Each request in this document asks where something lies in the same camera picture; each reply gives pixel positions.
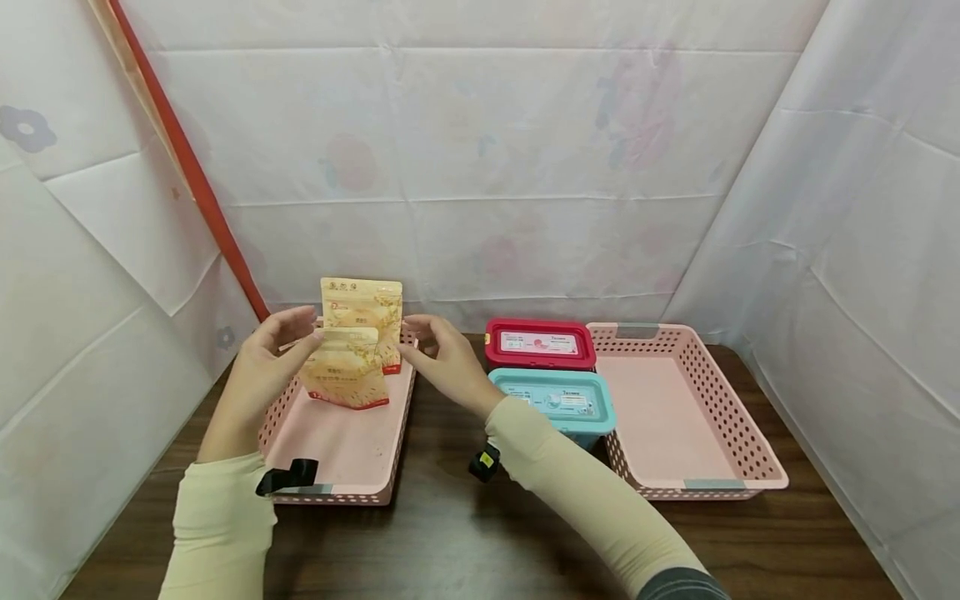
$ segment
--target teal plastic box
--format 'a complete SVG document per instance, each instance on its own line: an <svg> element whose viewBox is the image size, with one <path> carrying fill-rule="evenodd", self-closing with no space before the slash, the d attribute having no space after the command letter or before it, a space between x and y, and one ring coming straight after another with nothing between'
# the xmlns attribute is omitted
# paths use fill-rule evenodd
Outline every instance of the teal plastic box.
<svg viewBox="0 0 960 600"><path fill-rule="evenodd" d="M529 402L587 450L616 427L607 382L595 372L496 369L490 381L504 394Z"/></svg>

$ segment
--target gold packaging bag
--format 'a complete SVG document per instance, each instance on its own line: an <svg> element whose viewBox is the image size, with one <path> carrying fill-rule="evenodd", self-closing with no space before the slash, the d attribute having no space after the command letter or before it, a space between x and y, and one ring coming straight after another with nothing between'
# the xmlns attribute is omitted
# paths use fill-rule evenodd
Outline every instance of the gold packaging bag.
<svg viewBox="0 0 960 600"><path fill-rule="evenodd" d="M390 401L380 368L372 327L333 327L300 369L300 381L310 397L354 410Z"/></svg>
<svg viewBox="0 0 960 600"><path fill-rule="evenodd" d="M372 281L324 277L320 280L324 303L324 328L375 327L383 373L400 372L400 321L403 311L403 284L399 281Z"/></svg>

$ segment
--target black wrist strap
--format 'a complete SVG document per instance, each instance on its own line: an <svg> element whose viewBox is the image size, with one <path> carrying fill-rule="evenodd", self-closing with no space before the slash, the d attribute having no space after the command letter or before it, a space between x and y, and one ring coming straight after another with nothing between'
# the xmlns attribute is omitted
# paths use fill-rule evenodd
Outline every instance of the black wrist strap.
<svg viewBox="0 0 960 600"><path fill-rule="evenodd" d="M290 468L271 468L256 486L256 495L266 496L284 488L312 486L317 479L320 463L309 458L295 458Z"/></svg>
<svg viewBox="0 0 960 600"><path fill-rule="evenodd" d="M496 475L499 468L500 450L498 450L495 445L487 442L484 449L477 452L473 460L470 461L468 470L471 475L483 483L487 483L493 479L493 476Z"/></svg>

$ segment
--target plastic container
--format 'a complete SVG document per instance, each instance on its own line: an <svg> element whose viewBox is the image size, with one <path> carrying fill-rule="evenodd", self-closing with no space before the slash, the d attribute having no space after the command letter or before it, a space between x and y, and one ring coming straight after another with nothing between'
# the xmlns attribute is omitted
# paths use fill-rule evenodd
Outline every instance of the plastic container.
<svg viewBox="0 0 960 600"><path fill-rule="evenodd" d="M613 469L649 500L738 500L786 472L696 332L674 324L587 325L619 417Z"/></svg>
<svg viewBox="0 0 960 600"><path fill-rule="evenodd" d="M607 382L595 372L497 369L490 381L525 399L580 447L590 449L616 427Z"/></svg>
<svg viewBox="0 0 960 600"><path fill-rule="evenodd" d="M405 329L400 341L417 344ZM414 369L404 361L400 373L386 375L386 380L390 402L355 411L311 398L294 378L267 409L260 451L269 468L289 468L298 458L316 460L319 466L313 486L281 490L273 495L276 504L390 504Z"/></svg>
<svg viewBox="0 0 960 600"><path fill-rule="evenodd" d="M572 322L493 319L484 349L491 369L590 371L596 363L589 331Z"/></svg>

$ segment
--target container label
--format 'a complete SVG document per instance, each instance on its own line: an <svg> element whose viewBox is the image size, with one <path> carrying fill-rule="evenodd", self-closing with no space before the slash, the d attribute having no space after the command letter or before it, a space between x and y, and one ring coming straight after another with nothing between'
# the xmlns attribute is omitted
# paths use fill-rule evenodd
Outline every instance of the container label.
<svg viewBox="0 0 960 600"><path fill-rule="evenodd" d="M500 350L504 352L523 352L525 354L575 355L577 353L577 338L572 335L551 333L501 331Z"/></svg>
<svg viewBox="0 0 960 600"><path fill-rule="evenodd" d="M553 419L597 418L596 400L587 390L551 388L538 384L508 384L500 388L513 397L526 400L547 417Z"/></svg>

